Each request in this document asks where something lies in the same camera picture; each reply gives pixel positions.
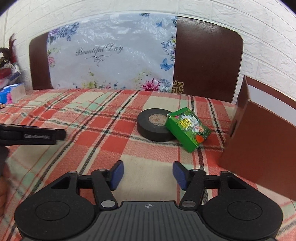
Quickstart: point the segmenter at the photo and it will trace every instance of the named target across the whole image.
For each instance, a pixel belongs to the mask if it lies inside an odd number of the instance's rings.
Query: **black electrical tape roll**
[[[165,126],[167,114],[169,113],[171,112],[168,110],[156,108],[142,111],[137,118],[137,130],[140,135],[156,142],[175,139]]]

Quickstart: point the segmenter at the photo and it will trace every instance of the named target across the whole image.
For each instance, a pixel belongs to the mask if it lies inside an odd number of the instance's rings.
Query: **wooden chair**
[[[47,61],[48,33],[29,47],[33,89],[51,89]],[[242,58],[243,40],[230,29],[178,17],[173,93],[231,102]]]

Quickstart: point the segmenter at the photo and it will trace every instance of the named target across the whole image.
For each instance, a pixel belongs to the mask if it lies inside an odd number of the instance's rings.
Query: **black gripper base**
[[[103,211],[85,232],[68,241],[226,241],[212,233],[197,212],[168,202],[128,202]]]

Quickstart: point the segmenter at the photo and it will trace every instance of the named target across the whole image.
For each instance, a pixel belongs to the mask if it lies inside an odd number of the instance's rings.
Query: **table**
[[[176,111],[194,110],[212,134],[204,145],[187,153],[177,140],[156,143],[141,137],[136,130],[137,115],[148,108]],[[219,175],[217,160],[222,153],[234,105],[202,97],[132,90],[38,90],[29,91],[17,104],[0,111],[0,123],[66,129],[66,141],[57,145],[12,146],[7,160],[11,171],[6,211],[0,219],[2,240],[20,240],[13,214],[28,195],[70,170],[90,174],[109,169],[124,161],[125,174],[114,191],[122,200],[176,200],[184,192],[172,175],[172,163],[180,161],[188,169],[200,168]],[[295,202],[248,182],[276,201],[284,213],[278,240],[296,240]],[[207,190],[203,202],[217,195]],[[82,196],[93,201],[90,190]]]

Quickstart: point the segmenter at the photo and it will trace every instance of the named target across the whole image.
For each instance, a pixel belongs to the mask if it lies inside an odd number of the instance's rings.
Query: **round gripper disc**
[[[202,216],[214,232],[248,241],[275,237],[283,220],[275,202],[258,191],[246,195],[243,189],[212,198],[204,205]]]
[[[62,189],[49,189],[22,202],[15,211],[15,222],[23,236],[52,241],[81,233],[94,216],[93,205],[87,199]]]

